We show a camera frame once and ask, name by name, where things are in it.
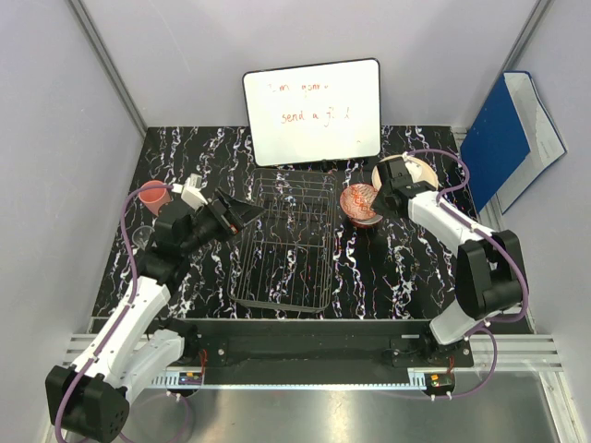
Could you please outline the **cream pink plate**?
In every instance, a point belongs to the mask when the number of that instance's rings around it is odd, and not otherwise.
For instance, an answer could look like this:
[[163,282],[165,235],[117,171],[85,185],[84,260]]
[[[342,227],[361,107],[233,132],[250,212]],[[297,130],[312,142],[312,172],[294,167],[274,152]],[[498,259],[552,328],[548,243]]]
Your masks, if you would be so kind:
[[[435,189],[439,188],[438,176],[426,162],[412,156],[407,156],[404,158],[404,164],[415,183],[425,181]],[[376,190],[380,190],[381,180],[377,166],[372,170],[371,184]]]

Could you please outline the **blue white patterned bowl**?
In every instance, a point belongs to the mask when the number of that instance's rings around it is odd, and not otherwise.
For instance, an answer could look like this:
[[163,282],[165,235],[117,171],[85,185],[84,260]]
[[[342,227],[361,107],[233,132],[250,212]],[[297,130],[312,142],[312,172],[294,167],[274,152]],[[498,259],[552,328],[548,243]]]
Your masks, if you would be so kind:
[[350,185],[340,195],[341,209],[349,220],[367,220],[381,216],[372,209],[372,203],[377,195],[378,191],[373,185]]

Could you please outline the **red floral bowl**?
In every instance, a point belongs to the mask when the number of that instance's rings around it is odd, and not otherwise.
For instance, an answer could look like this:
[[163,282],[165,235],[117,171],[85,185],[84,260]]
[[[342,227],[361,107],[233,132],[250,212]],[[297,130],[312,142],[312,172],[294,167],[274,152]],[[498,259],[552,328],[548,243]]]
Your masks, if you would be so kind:
[[358,228],[368,229],[376,227],[382,220],[381,216],[376,216],[367,220],[351,219],[350,222]]

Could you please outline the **pink plastic cup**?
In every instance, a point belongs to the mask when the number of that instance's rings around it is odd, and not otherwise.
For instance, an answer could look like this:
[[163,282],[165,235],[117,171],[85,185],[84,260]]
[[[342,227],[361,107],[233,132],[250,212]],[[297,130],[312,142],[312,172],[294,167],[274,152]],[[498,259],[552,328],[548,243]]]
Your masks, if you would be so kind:
[[168,185],[158,180],[149,181],[141,187],[139,200],[154,216],[158,216],[161,208],[172,201]]

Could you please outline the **clear drinking glass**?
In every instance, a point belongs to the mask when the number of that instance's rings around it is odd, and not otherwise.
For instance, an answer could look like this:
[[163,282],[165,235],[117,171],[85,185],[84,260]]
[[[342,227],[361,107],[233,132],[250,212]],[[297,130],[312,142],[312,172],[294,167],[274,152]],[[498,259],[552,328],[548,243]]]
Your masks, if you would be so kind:
[[153,233],[153,228],[149,225],[142,225],[132,234],[132,243],[135,247],[145,249]]

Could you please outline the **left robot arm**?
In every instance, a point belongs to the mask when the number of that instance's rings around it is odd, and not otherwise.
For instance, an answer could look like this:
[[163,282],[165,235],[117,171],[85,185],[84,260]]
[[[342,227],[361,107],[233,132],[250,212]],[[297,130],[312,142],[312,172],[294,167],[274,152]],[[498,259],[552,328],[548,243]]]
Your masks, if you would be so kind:
[[169,319],[146,344],[139,341],[177,292],[191,257],[205,245],[226,242],[264,212],[221,189],[205,198],[184,185],[179,198],[171,186],[145,185],[131,197],[163,192],[146,246],[129,250],[132,280],[126,294],[91,344],[67,367],[54,366],[45,379],[50,421],[57,441],[64,432],[96,442],[114,441],[139,394],[172,363],[199,358],[198,330]]

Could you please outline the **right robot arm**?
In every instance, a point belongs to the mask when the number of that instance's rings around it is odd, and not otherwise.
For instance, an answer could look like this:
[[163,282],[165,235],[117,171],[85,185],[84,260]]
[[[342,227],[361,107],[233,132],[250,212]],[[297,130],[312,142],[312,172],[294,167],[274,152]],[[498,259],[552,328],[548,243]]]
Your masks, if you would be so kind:
[[436,366],[488,321],[520,320],[529,292],[517,235],[495,232],[465,216],[424,178],[429,171],[406,154],[378,162],[373,171],[378,194],[372,209],[385,218],[420,225],[456,259],[454,300],[430,320],[416,347],[425,363]]

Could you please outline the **white whiteboard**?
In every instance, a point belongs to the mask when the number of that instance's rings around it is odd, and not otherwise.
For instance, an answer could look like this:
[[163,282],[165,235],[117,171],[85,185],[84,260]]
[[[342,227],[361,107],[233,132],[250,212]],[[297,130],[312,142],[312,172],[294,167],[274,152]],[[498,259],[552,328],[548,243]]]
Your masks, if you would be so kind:
[[247,72],[242,85],[258,166],[340,161],[380,151],[375,58]]

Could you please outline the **blue folder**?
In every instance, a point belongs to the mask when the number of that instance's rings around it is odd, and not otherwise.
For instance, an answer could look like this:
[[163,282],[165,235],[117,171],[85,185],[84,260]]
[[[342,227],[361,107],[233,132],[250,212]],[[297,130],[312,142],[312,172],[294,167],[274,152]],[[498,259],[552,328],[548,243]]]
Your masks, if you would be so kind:
[[488,94],[460,148],[476,211],[496,198],[506,212],[567,153],[527,71],[506,71]]

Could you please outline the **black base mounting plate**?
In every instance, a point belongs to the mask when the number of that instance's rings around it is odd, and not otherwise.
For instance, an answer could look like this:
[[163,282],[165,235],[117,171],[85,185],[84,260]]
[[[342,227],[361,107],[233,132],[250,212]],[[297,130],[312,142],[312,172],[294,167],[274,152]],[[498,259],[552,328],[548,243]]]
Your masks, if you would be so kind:
[[191,319],[209,387],[402,385],[409,370],[468,369],[463,341],[443,352],[426,320]]

